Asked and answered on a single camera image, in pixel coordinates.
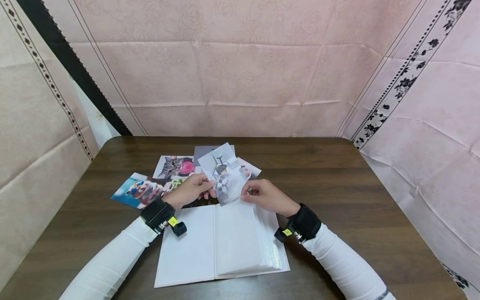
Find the yellow label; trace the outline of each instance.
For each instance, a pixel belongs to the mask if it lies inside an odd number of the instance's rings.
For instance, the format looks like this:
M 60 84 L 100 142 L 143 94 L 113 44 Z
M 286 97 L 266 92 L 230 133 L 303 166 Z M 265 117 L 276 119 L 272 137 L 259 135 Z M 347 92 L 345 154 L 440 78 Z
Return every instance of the yellow label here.
M 283 230 L 282 232 L 285 233 L 286 236 L 292 235 L 292 232 L 288 228 Z
M 168 223 L 170 224 L 170 226 L 175 227 L 175 225 L 177 225 L 178 221 L 177 221 L 177 219 L 173 216 L 173 217 L 170 218 L 170 220 L 168 220 Z

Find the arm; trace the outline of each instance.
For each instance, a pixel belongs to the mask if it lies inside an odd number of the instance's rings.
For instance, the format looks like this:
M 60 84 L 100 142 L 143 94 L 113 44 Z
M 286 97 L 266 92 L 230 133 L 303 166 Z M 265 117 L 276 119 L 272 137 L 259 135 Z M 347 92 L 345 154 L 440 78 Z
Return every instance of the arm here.
M 111 299 L 157 235 L 138 217 L 86 264 L 60 299 Z
M 179 209 L 201 196 L 205 199 L 208 195 L 215 197 L 214 182 L 206 180 L 204 174 L 192 175 L 163 201 Z M 158 233 L 138 217 L 83 267 L 60 300 L 111 299 L 144 249 L 157 236 Z
M 295 215 L 300 205 L 268 180 L 245 184 L 241 199 L 286 217 Z M 315 237 L 303 243 L 332 277 L 349 300 L 394 300 L 385 283 L 370 265 L 325 224 Z
M 305 241 L 303 246 L 329 273 L 345 298 L 395 299 L 372 267 L 325 224 L 320 226 L 315 238 Z

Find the white sleeve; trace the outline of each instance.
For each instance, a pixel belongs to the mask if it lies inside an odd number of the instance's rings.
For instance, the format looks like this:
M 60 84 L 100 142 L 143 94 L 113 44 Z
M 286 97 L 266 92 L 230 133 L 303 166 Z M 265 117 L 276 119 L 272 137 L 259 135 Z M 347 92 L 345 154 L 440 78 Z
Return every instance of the white sleeve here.
M 60 299 L 111 299 L 157 235 L 138 217 L 86 264 Z
M 347 300 L 394 300 L 378 274 L 325 224 L 303 243 L 330 274 Z

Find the finger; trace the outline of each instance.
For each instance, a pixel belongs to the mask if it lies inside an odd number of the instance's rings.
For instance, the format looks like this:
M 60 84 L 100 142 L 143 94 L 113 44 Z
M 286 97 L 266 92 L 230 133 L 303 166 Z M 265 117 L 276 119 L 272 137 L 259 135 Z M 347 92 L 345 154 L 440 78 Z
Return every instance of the finger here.
M 205 174 L 193 174 L 189 178 L 193 179 L 195 185 L 201 185 L 204 181 L 208 181 L 208 178 Z
M 215 193 L 215 190 L 213 188 L 208 189 L 208 192 L 210 193 L 210 196 L 216 198 L 216 193 Z
M 245 185 L 243 186 L 243 189 L 241 189 L 241 194 L 240 195 L 245 195 L 247 192 L 252 189 L 252 190 L 259 190 L 260 189 L 261 182 L 260 180 L 249 180 Z
M 198 193 L 206 192 L 208 189 L 212 188 L 215 184 L 214 180 L 211 181 L 204 181 L 201 185 L 198 186 Z
M 245 202 L 249 202 L 249 203 L 257 203 L 258 200 L 260 199 L 260 196 L 253 196 L 253 195 L 250 195 L 250 194 L 246 194 L 246 195 L 240 196 L 240 199 L 242 199 Z

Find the photograph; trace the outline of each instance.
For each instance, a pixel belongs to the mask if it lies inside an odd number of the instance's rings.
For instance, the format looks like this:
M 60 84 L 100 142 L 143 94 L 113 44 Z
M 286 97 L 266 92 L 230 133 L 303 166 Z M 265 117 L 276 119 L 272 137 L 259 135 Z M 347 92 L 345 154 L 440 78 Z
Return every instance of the photograph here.
M 240 168 L 233 173 L 215 174 L 214 180 L 214 190 L 220 205 L 225 205 L 239 199 L 241 189 L 247 182 L 247 178 Z
M 243 175 L 245 175 L 245 177 L 247 178 L 247 180 L 256 179 L 258 177 L 258 175 L 260 174 L 260 172 L 262 172 L 262 170 L 253 166 L 249 162 L 246 162 L 245 160 L 241 159 L 240 157 L 237 157 L 237 160 L 239 161 L 240 169 L 241 169 Z
M 193 152 L 193 165 L 199 167 L 200 163 L 198 162 L 198 159 L 202 156 L 205 156 L 205 154 L 212 152 L 218 147 L 220 146 L 195 146 L 195 150 Z M 230 145 L 230 147 L 232 148 L 233 155 L 235 155 L 235 146 Z
M 162 155 L 155 168 L 155 179 L 185 179 L 200 174 L 201 168 L 193 165 L 193 156 Z
M 240 167 L 237 157 L 228 143 L 202 156 L 198 162 L 209 180 L 214 179 L 214 175 L 229 173 Z
M 133 173 L 111 196 L 112 200 L 143 209 L 153 200 L 176 189 L 185 179 L 154 179 Z
M 214 175 L 214 190 L 216 198 L 221 205 L 228 204 L 238 199 L 245 183 L 248 180 L 256 179 L 260 172 L 262 172 L 262 170 L 240 157 L 238 157 L 237 160 L 239 166 L 236 169 L 230 172 L 224 172 L 220 175 Z

